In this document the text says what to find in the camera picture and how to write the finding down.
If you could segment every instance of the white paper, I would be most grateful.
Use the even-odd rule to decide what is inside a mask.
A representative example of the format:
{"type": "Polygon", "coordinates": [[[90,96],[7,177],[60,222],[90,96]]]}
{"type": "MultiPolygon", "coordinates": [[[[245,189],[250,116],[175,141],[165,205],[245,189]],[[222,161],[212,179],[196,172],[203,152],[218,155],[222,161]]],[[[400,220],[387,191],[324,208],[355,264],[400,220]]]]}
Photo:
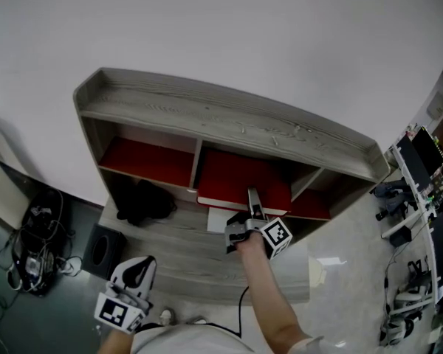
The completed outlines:
{"type": "Polygon", "coordinates": [[[207,230],[209,232],[224,234],[224,228],[227,226],[227,220],[229,220],[236,214],[237,214],[236,211],[210,207],[208,209],[207,230]]]}

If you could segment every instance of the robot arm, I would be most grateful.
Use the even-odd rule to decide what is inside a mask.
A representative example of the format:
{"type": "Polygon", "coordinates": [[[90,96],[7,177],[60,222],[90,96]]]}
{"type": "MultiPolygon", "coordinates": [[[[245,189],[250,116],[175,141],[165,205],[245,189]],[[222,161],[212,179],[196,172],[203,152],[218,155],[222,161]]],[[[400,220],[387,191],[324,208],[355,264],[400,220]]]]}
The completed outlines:
{"type": "Polygon", "coordinates": [[[152,256],[119,264],[106,284],[106,292],[98,295],[94,317],[127,334],[133,333],[152,307],[148,295],[155,274],[156,260],[152,256]]]}

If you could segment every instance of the black bag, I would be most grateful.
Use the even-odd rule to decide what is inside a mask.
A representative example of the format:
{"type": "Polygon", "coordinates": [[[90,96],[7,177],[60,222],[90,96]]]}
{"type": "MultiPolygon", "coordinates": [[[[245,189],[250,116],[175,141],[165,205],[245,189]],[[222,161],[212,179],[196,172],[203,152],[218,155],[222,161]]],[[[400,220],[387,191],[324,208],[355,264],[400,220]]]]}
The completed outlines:
{"type": "Polygon", "coordinates": [[[167,190],[141,180],[130,187],[119,203],[117,218],[139,226],[145,218],[163,219],[177,209],[174,197],[167,190]]]}
{"type": "Polygon", "coordinates": [[[70,237],[63,226],[66,207],[62,193],[53,188],[42,190],[31,201],[21,228],[9,239],[13,243],[13,266],[7,272],[10,287],[37,296],[47,292],[70,237]]]}

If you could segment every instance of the red shelf panel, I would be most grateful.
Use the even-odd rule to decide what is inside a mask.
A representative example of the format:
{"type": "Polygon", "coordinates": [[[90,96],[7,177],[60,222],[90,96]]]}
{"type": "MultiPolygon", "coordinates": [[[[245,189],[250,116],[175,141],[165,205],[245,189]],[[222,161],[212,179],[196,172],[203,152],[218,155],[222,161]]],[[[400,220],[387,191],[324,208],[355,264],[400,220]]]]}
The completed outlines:
{"type": "Polygon", "coordinates": [[[103,168],[189,187],[193,154],[116,137],[99,165],[103,168]]]}
{"type": "Polygon", "coordinates": [[[292,202],[292,210],[286,216],[324,221],[329,221],[332,218],[323,200],[323,193],[311,189],[304,190],[292,202]]]}
{"type": "Polygon", "coordinates": [[[257,189],[265,213],[284,215],[291,209],[290,186],[276,164],[218,150],[205,152],[197,196],[200,204],[247,211],[249,186],[257,189]]]}

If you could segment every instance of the human arm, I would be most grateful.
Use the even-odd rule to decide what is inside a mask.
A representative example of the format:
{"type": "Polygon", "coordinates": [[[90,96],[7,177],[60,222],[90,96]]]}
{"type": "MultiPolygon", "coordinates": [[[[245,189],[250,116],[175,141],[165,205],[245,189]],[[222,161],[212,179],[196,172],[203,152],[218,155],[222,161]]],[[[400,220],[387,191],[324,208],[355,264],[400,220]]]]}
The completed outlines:
{"type": "Polygon", "coordinates": [[[133,335],[113,329],[103,342],[98,354],[130,354],[133,335]]]}
{"type": "Polygon", "coordinates": [[[251,303],[261,332],[274,354],[286,354],[292,346],[309,338],[279,290],[260,233],[236,245],[250,287],[251,303]]]}

